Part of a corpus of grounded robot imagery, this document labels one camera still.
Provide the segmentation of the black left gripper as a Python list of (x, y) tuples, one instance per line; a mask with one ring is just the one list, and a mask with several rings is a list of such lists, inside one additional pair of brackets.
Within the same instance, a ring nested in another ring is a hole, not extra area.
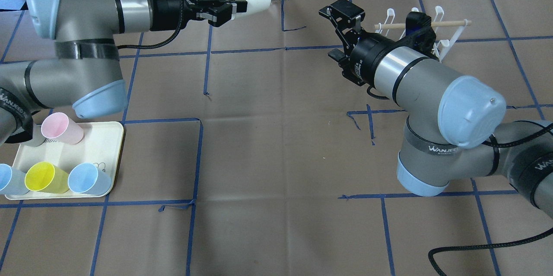
[[(180, 18), (181, 8), (179, 0), (149, 0), (151, 4), (150, 31), (175, 30)], [(202, 8), (192, 8), (195, 3), (211, 3)], [(211, 26), (222, 26), (235, 14), (247, 12), (246, 0), (185, 0), (184, 20), (181, 29), (184, 29), (189, 21), (207, 20)]]

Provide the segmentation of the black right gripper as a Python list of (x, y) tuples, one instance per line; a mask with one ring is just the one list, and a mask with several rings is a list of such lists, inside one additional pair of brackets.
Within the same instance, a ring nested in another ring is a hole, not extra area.
[(327, 54), (339, 62), (343, 77), (358, 86), (374, 86), (378, 64), (397, 42), (363, 30), (361, 22), (365, 19), (365, 11), (349, 0), (337, 0), (321, 8), (319, 15), (330, 20), (334, 32), (345, 38), (343, 52), (333, 49)]

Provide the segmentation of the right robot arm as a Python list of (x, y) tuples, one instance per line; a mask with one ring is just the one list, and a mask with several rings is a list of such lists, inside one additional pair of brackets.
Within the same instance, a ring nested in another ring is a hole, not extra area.
[(504, 97), (432, 54), (431, 17), (410, 12), (406, 34), (393, 41), (361, 27), (365, 11), (338, 0), (319, 11), (343, 49), (329, 52), (344, 78), (368, 85), (408, 112), (397, 155), (397, 179), (420, 197), (452, 180), (503, 175), (537, 209), (552, 215), (552, 123), (503, 123)]

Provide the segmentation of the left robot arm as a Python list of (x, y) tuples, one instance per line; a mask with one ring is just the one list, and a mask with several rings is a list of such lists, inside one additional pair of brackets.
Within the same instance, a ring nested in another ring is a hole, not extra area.
[(35, 138), (33, 115), (71, 106), (91, 119), (128, 105), (123, 48), (159, 48), (190, 20), (219, 27), (249, 10), (246, 0), (26, 0), (37, 34), (54, 41), (53, 59), (1, 66), (1, 143)]

